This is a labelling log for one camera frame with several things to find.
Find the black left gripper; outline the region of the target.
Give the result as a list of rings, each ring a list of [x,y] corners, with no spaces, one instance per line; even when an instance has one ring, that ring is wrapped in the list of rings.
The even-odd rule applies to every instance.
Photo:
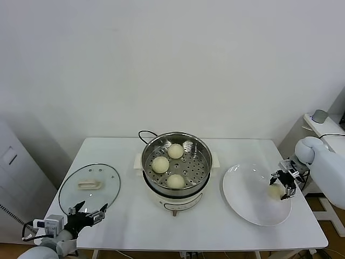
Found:
[[[92,213],[79,213],[85,201],[77,203],[74,207],[69,207],[67,223],[64,229],[67,230],[73,238],[77,238],[81,230],[85,227],[91,227],[93,224],[98,224],[105,218],[105,213],[108,204],[103,205],[99,210]]]

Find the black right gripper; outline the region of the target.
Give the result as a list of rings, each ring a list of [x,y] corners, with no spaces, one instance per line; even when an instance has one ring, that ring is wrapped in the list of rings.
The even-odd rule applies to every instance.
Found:
[[[280,198],[281,200],[289,199],[293,197],[296,193],[295,178],[289,172],[276,171],[271,174],[270,185],[273,185],[277,180],[279,180],[285,187],[285,194]]]

